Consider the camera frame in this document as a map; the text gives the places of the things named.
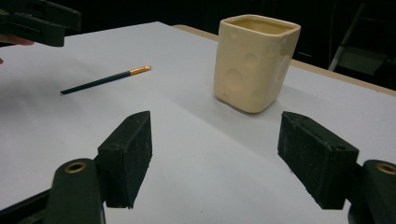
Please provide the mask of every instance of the square mug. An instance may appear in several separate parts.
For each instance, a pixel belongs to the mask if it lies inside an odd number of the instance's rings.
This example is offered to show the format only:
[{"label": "square mug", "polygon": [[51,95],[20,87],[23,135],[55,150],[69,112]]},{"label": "square mug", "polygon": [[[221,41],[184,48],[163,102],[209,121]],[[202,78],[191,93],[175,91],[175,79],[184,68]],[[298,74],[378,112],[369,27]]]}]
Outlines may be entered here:
[{"label": "square mug", "polygon": [[280,93],[300,30],[258,15],[220,21],[215,95],[245,112],[263,111]]}]

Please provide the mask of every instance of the table surface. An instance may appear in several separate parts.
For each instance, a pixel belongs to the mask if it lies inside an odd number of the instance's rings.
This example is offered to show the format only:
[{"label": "table surface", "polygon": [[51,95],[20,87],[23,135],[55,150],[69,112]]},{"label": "table surface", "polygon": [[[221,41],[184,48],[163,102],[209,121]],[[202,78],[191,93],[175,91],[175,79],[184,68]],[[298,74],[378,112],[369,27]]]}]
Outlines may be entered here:
[{"label": "table surface", "polygon": [[[63,48],[0,49],[0,209],[49,189],[67,161],[91,158],[128,116],[151,112],[153,158],[134,209],[107,223],[347,223],[323,211],[277,156],[281,114],[306,115],[396,162],[393,95],[292,65],[276,100],[241,113],[213,93],[217,42],[160,22],[69,36]],[[84,91],[59,91],[150,64]]]},{"label": "table surface", "polygon": [[[177,25],[174,25],[174,27],[176,27],[177,29],[183,30],[183,31],[190,32],[195,35],[199,35],[199,36],[214,40],[214,41],[219,41],[219,37],[217,35],[213,35],[211,33],[208,33],[208,32],[205,32],[205,31],[202,31],[202,30],[199,30],[199,29],[187,26],[187,25],[177,24]],[[307,70],[307,71],[310,71],[310,72],[313,72],[316,74],[320,74],[320,75],[323,75],[326,77],[332,77],[337,80],[345,81],[345,82],[352,83],[352,84],[355,84],[358,86],[362,86],[364,88],[368,88],[371,90],[380,91],[380,92],[384,92],[389,95],[396,96],[396,91],[394,91],[394,90],[391,90],[391,89],[388,89],[385,87],[381,87],[381,86],[375,85],[373,83],[365,82],[365,81],[362,81],[362,80],[359,80],[359,79],[356,79],[353,77],[344,76],[344,75],[335,73],[333,71],[329,71],[329,70],[326,70],[326,69],[323,69],[320,67],[316,67],[309,63],[303,63],[303,62],[291,59],[290,64],[291,64],[291,66],[302,68],[304,70]]]}]

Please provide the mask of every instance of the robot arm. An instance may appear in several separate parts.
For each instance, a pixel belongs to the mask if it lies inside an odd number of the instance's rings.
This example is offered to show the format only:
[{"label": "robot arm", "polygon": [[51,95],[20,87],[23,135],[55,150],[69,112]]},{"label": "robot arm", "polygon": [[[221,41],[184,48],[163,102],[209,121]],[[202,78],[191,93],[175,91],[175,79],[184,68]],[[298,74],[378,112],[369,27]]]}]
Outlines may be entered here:
[{"label": "robot arm", "polygon": [[278,155],[322,209],[351,203],[350,224],[396,223],[396,165],[356,163],[359,150],[309,117],[284,111]]},{"label": "robot arm", "polygon": [[64,45],[64,29],[80,30],[81,14],[46,0],[0,1],[0,34],[48,46]]}]

